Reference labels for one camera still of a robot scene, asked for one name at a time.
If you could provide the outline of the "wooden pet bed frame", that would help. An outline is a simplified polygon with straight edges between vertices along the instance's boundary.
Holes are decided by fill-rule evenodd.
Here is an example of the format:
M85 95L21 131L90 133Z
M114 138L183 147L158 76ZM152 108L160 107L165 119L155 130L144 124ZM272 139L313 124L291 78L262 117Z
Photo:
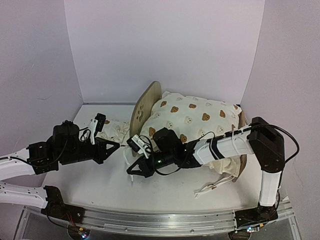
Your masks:
M175 164L178 170L208 165L228 176L220 182L238 178L246 166L246 154L230 157L210 155L207 160L196 157L196 144L245 126L240 106L179 93L161 92L154 81L139 98L130 121L127 143L139 158L128 167L131 176L151 177L159 170Z

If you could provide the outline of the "bear print cushion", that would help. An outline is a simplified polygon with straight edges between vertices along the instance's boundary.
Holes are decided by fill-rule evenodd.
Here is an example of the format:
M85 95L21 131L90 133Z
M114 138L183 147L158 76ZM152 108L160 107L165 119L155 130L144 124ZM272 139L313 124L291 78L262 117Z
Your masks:
M217 137L246 124L238 105L168 91L156 102L142 99L133 117L130 136L143 135L151 140L156 131L167 128L183 143L208 139L209 132Z

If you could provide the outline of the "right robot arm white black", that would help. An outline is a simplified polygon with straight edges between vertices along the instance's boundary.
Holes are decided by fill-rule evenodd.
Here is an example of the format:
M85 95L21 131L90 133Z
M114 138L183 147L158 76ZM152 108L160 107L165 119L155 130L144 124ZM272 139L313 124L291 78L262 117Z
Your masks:
M234 213L236 228L251 229L278 219L279 187L286 163L300 152L297 140L279 126L254 117L251 123L219 136L200 137L184 143L172 129L162 128L143 141L135 135L127 140L140 157L126 172L132 176L163 176L161 168L175 164L177 170L199 168L211 161L255 155L262 171L258 204Z

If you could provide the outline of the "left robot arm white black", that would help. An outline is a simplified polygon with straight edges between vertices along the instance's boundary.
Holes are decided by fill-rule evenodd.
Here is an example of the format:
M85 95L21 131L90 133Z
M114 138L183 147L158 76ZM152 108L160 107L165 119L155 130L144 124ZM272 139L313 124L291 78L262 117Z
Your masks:
M58 171L60 165L90 160L103 164L120 148L118 142L95 137L93 134L89 139L80 139L79 134L80 128L66 120L53 128L52 136L47 141L33 143L20 151L1 156L0 202L36 207L48 217L81 224L84 208L65 203L57 187L46 185L32 188L5 182L19 176Z

